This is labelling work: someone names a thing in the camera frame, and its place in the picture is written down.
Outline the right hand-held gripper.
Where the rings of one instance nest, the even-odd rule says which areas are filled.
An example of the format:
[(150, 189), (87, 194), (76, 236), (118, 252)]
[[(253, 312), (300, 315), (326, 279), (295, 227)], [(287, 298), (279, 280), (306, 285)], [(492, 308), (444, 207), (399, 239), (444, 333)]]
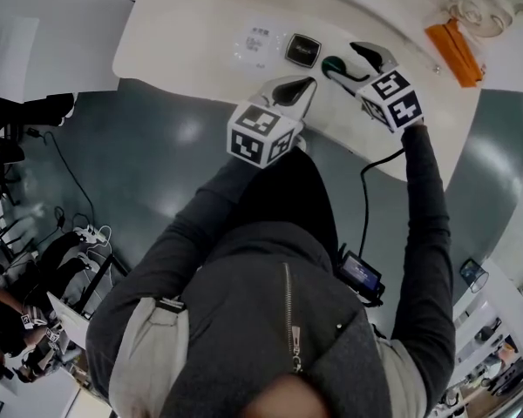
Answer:
[(381, 76), (370, 81), (369, 74), (357, 78), (331, 70), (327, 72), (328, 79), (359, 99), (370, 117), (385, 125), (391, 133), (424, 118), (410, 74), (404, 68), (395, 68), (396, 59), (389, 50), (369, 42), (350, 42), (350, 47)]

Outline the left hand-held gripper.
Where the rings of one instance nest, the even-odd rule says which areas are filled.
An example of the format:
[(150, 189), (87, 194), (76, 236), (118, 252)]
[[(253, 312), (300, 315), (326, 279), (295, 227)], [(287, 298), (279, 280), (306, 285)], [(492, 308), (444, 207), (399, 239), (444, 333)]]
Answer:
[(236, 106), (227, 124), (227, 153), (258, 168), (274, 164), (295, 145), (316, 90), (312, 77), (268, 81), (259, 94), (273, 106), (247, 100)]

